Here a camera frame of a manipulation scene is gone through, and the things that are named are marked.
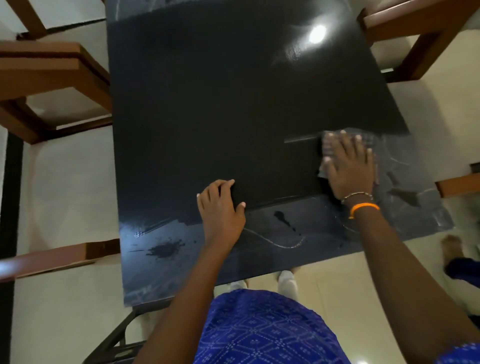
bracelet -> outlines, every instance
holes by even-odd
[[[347,198],[352,197],[352,196],[355,196],[356,194],[366,194],[366,195],[367,195],[368,197],[370,197],[370,199],[373,201],[373,196],[372,196],[371,194],[367,193],[367,192],[354,192],[354,193],[352,193],[352,194],[346,195],[346,196],[343,198],[343,200],[341,201],[341,202],[342,202],[342,205],[345,204],[345,200],[346,200]]]
[[[366,207],[366,206],[370,206],[370,207],[374,207],[376,208],[378,211],[380,211],[380,208],[378,207],[378,205],[376,204],[369,204],[368,202],[364,202],[363,204],[356,204],[354,207],[352,207],[352,209],[350,210],[350,217],[349,219],[353,219],[353,213],[358,210],[359,208],[362,208],[362,207]]]

blue patterned clothing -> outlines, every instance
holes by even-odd
[[[465,345],[437,363],[480,364],[480,346]],[[335,334],[314,311],[278,293],[235,290],[215,298],[194,364],[349,364]]]

orange wristband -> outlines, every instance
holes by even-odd
[[[363,204],[356,204],[356,205],[354,205],[354,207],[352,207],[352,209],[350,210],[350,217],[349,217],[349,218],[354,218],[354,217],[353,217],[353,213],[354,213],[355,211],[357,211],[359,208],[361,208],[361,207],[366,207],[366,206],[374,207],[374,208],[376,208],[377,210],[380,211],[380,208],[379,208],[376,204],[369,204],[368,202],[365,202],[365,203],[363,203]]]

glossy black surface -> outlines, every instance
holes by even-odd
[[[377,135],[375,196],[403,239],[452,226],[343,1],[134,3],[107,2],[125,304],[181,285],[203,244],[195,196],[218,178],[248,209],[218,283],[361,250],[317,141],[285,143],[322,130]]]

wet table surface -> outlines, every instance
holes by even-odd
[[[247,223],[218,284],[361,251],[301,138],[324,130],[375,134],[375,200],[403,240],[452,228],[346,2],[109,0],[107,19],[126,305],[181,286],[219,178]]]

